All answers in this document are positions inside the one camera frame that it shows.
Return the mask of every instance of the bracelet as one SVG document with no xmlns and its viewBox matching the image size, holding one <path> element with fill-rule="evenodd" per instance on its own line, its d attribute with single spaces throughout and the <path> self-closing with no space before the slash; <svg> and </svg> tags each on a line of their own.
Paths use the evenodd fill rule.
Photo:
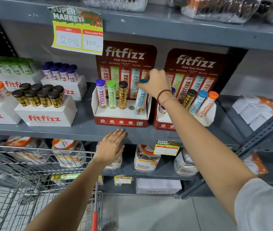
<svg viewBox="0 0 273 231">
<path fill-rule="evenodd" d="M 158 94 L 158 96 L 157 96 L 157 101 L 158 101 L 158 104 L 161 106 L 161 104 L 160 104 L 160 102 L 159 102 L 159 96 L 161 95 L 161 93 L 162 92 L 164 92 L 164 91 L 169 91 L 170 93 L 172 93 L 172 91 L 171 90 L 169 90 L 169 89 L 165 89 L 165 90 L 162 90 L 159 94 Z"/>
<path fill-rule="evenodd" d="M 178 98 L 175 98 L 175 97 L 168 98 L 165 101 L 163 101 L 160 106 L 163 106 L 165 104 L 165 102 L 167 102 L 169 100 L 178 100 Z"/>
</svg>

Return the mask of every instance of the forearm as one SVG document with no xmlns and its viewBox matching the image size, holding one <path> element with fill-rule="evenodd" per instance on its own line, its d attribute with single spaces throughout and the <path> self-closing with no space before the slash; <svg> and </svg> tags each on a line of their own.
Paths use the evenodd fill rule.
<svg viewBox="0 0 273 231">
<path fill-rule="evenodd" d="M 169 97 L 170 94 L 164 93 L 162 99 Z M 178 101 L 167 101 L 164 107 L 193 162 L 235 221 L 235 198 L 241 187 L 256 176 Z"/>
<path fill-rule="evenodd" d="M 104 166 L 92 160 L 85 170 L 27 225 L 25 231 L 76 231 L 103 169 Z"/>
</svg>

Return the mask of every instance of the floor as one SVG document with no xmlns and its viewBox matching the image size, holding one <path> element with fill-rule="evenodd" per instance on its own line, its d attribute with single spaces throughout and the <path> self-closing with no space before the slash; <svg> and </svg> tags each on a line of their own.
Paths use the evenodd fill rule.
<svg viewBox="0 0 273 231">
<path fill-rule="evenodd" d="M 102 231 L 236 231 L 214 197 L 104 195 Z"/>
</svg>

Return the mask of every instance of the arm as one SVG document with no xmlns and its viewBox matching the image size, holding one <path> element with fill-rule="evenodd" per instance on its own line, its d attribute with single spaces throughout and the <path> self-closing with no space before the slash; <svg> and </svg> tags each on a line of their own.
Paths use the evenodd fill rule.
<svg viewBox="0 0 273 231">
<path fill-rule="evenodd" d="M 124 145 L 120 148 L 119 145 L 125 135 L 123 129 L 107 134 L 85 170 L 37 214 L 25 231 L 76 231 L 98 176 L 122 154 Z M 61 222 L 54 222 L 54 219 L 60 219 L 63 214 L 65 218 Z"/>
<path fill-rule="evenodd" d="M 160 91 L 171 89 L 170 81 L 163 70 L 150 71 L 148 83 L 137 86 L 157 98 Z M 173 97 L 163 92 L 159 102 Z M 225 144 L 200 124 L 177 100 L 164 104 L 191 159 L 204 177 L 208 186 L 230 214 L 234 222 L 235 198 L 242 186 L 256 176 Z"/>
</svg>

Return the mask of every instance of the sleeve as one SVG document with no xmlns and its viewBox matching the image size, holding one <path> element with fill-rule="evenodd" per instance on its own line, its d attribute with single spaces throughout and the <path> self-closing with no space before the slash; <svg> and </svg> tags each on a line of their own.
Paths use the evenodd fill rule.
<svg viewBox="0 0 273 231">
<path fill-rule="evenodd" d="M 249 180 L 235 199 L 239 231 L 273 230 L 273 187 L 260 178 Z"/>
</svg>

